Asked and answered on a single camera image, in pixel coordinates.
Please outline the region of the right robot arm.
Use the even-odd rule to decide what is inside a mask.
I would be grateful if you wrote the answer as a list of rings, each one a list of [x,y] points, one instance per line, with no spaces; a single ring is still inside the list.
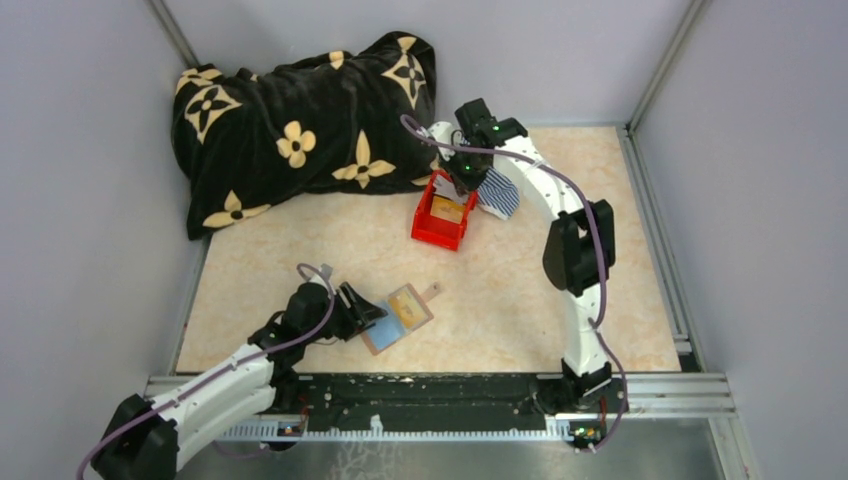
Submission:
[[[607,303],[609,270],[616,261],[615,222],[605,200],[590,201],[558,172],[514,118],[497,119],[481,98],[463,104],[455,122],[428,127],[440,142],[441,163],[452,180],[481,190],[484,177],[499,174],[514,185],[523,205],[539,209],[548,225],[544,273],[561,291],[566,312],[562,380],[542,394],[546,402],[579,405],[612,380],[612,364],[598,335]]]

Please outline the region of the silver VIP card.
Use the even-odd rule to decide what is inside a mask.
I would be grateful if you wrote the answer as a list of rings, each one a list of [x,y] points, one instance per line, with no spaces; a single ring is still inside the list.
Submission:
[[[458,205],[465,205],[468,200],[468,195],[460,193],[450,178],[443,175],[436,175],[433,180],[433,193]]]

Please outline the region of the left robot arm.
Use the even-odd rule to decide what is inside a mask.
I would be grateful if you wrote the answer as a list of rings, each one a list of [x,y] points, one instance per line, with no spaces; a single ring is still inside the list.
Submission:
[[[301,284],[285,309],[273,313],[219,365],[162,394],[133,394],[116,408],[99,444],[79,471],[104,479],[173,479],[200,450],[240,422],[268,410],[296,415],[302,432],[310,399],[294,367],[321,340],[348,341],[389,314],[348,283],[330,291]]]

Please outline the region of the red plastic bin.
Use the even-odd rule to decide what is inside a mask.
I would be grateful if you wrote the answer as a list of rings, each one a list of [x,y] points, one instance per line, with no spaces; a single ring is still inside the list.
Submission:
[[[458,251],[468,227],[468,218],[478,200],[476,192],[468,196],[465,204],[465,215],[461,224],[454,224],[433,218],[430,215],[433,193],[433,180],[436,175],[449,177],[444,171],[434,172],[415,209],[410,236],[431,245],[447,250]]]

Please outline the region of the pink leather card holder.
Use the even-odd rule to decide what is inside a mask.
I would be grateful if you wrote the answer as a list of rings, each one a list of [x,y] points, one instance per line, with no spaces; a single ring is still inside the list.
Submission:
[[[423,291],[407,283],[390,293],[378,304],[386,315],[374,321],[362,334],[368,350],[374,356],[379,355],[433,320],[428,302],[442,291],[442,285],[433,282]]]

